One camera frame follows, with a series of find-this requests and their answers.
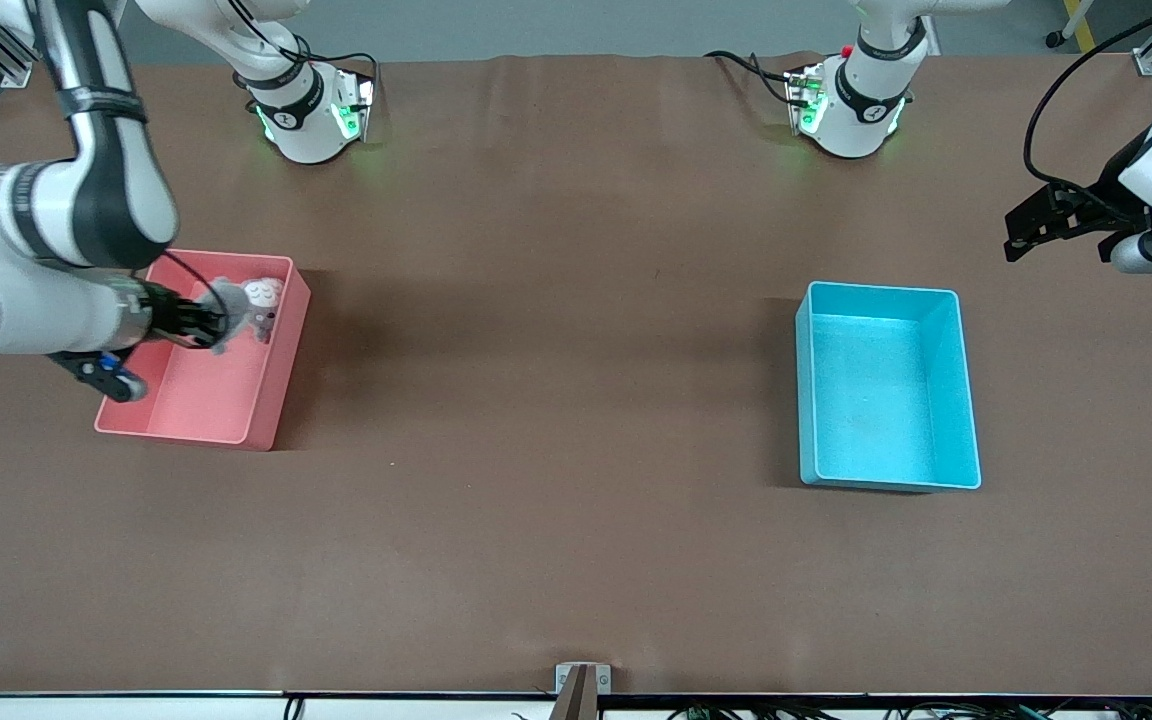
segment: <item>brown table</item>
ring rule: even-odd
[[[0,689],[1152,694],[1152,276],[1002,259],[1068,61],[931,59],[864,161],[710,60],[396,65],[378,145],[310,168],[228,69],[139,68],[179,245],[314,301],[270,454],[101,437],[0,357]],[[1089,182],[1150,119],[1098,59],[1037,158]],[[0,160],[67,151],[3,94]],[[801,486],[813,279],[960,293],[979,492]]]

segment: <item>blue plastic container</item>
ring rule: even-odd
[[[804,483],[980,487],[956,293],[813,282],[796,328]]]

